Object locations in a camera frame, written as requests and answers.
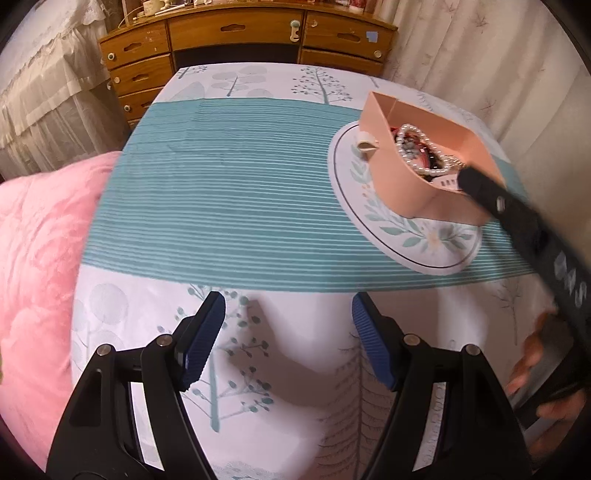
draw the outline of pearl necklace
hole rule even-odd
[[[415,162],[417,157],[415,155],[409,155],[409,152],[403,148],[404,138],[407,132],[413,132],[421,139],[421,143],[431,150],[431,152],[441,161],[443,165],[442,168],[425,168]],[[400,130],[398,130],[398,133],[396,134],[396,146],[398,147],[398,153],[400,153],[400,156],[419,175],[441,177],[443,175],[448,175],[452,170],[461,170],[466,166],[459,158],[453,155],[444,155],[437,145],[431,142],[421,129],[411,124],[404,124],[400,127]]]

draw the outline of pink blanket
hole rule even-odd
[[[43,469],[72,391],[80,260],[119,153],[0,185],[0,414]]]

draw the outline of pink jewelry box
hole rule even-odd
[[[474,132],[395,97],[370,92],[359,119],[359,130],[360,136],[375,139],[375,142],[370,141],[374,145],[366,150],[366,157],[379,198],[393,212],[406,218],[469,225],[486,223],[490,215],[468,195],[427,182],[402,159],[390,127],[399,128],[404,124],[421,129],[444,154],[455,155],[505,185],[494,160]]]

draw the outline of finger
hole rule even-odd
[[[530,455],[534,460],[542,459],[553,453],[564,440],[572,427],[571,421],[559,421],[552,425],[544,434],[530,445]]]
[[[538,364],[544,355],[544,345],[538,334],[530,335],[523,342],[523,361],[530,368]]]
[[[544,327],[544,323],[546,322],[548,317],[554,314],[555,312],[544,312],[538,315],[538,317],[535,320],[535,332],[540,332]]]
[[[540,405],[536,413],[538,417],[544,417],[545,419],[574,421],[583,410],[585,401],[585,392],[579,390],[569,397]]]
[[[527,382],[530,368],[525,364],[523,359],[519,360],[513,367],[513,373],[509,378],[509,383],[505,387],[505,393],[507,395],[513,395]]]

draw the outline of metal rivet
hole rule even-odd
[[[108,343],[103,343],[103,345],[99,345],[96,349],[96,354],[99,356],[105,356],[111,352],[111,346]]]
[[[173,336],[165,333],[156,338],[156,344],[159,346],[168,346],[173,342]]]
[[[413,333],[409,333],[408,335],[404,336],[404,343],[408,346],[417,346],[421,343],[421,339]]]
[[[466,345],[466,352],[468,355],[478,356],[480,355],[480,348],[478,348],[476,345],[473,345],[472,343],[468,343],[468,345]]]
[[[496,211],[503,213],[505,211],[505,199],[503,197],[496,198]]]

